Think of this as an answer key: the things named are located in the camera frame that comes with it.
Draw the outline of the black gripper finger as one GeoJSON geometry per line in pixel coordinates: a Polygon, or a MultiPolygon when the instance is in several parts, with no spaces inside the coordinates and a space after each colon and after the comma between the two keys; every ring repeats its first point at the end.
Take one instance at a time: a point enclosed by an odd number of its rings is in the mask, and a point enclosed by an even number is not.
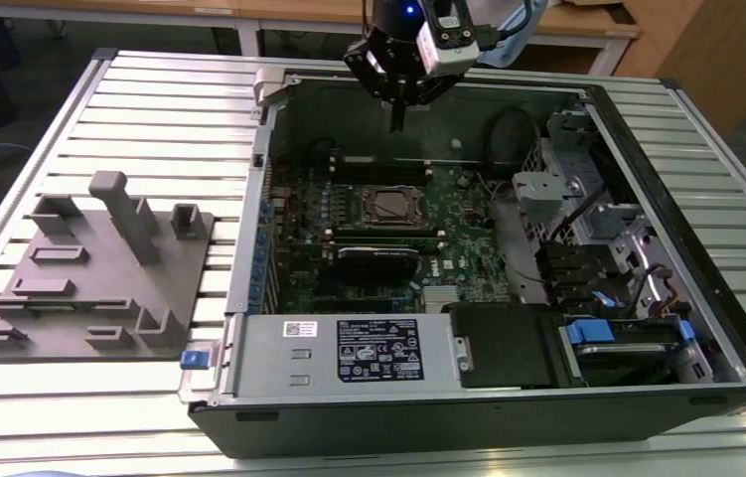
{"type": "Polygon", "coordinates": [[[390,131],[400,131],[400,71],[392,51],[382,43],[360,39],[352,43],[343,62],[370,95],[391,107],[390,131]]]}
{"type": "Polygon", "coordinates": [[[464,74],[419,79],[407,76],[398,89],[398,131],[404,129],[410,106],[428,105],[464,78],[464,74]]]}

